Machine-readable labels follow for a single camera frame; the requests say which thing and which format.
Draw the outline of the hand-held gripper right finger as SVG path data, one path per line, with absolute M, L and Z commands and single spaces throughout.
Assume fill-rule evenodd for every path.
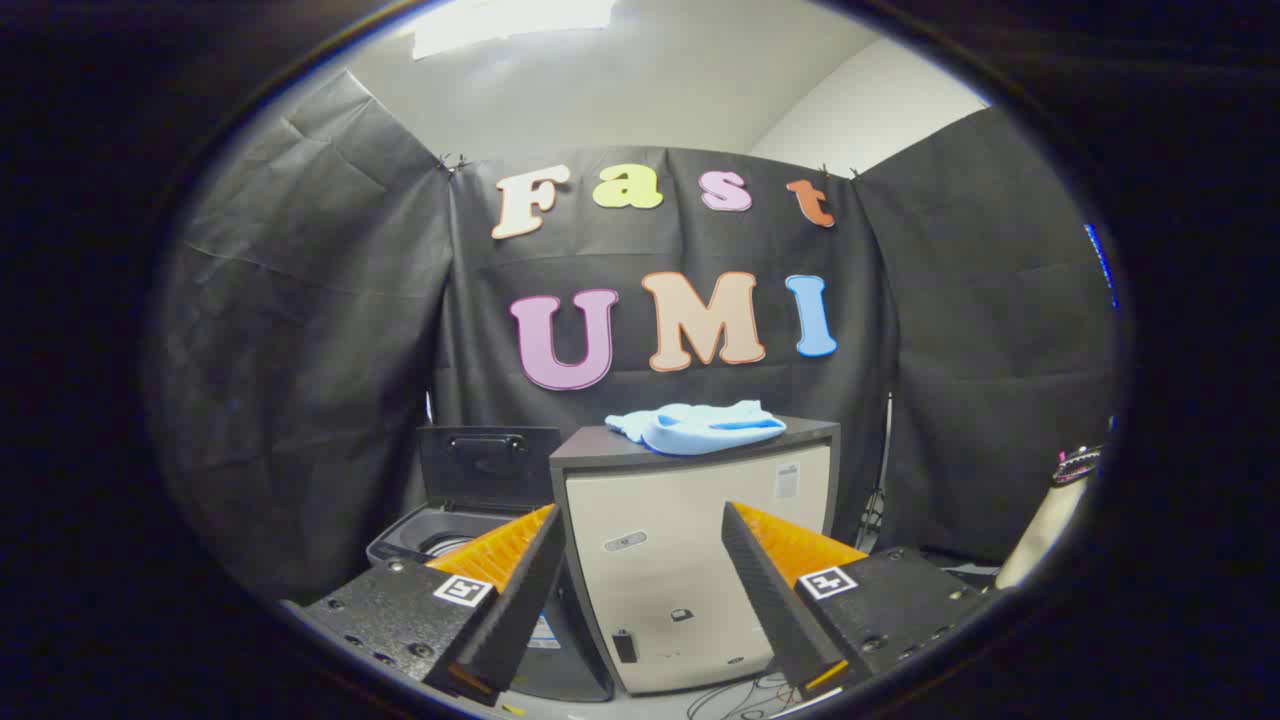
M 863 553 L 735 501 L 723 507 L 721 542 L 778 670 L 804 700 L 920 656 L 995 597 L 915 550 Z

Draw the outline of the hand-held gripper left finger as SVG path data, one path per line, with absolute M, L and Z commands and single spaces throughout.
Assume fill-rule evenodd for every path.
M 439 559 L 394 550 L 308 605 L 285 603 L 307 635 L 379 680 L 451 707 L 509 689 L 564 556 L 556 505 Z

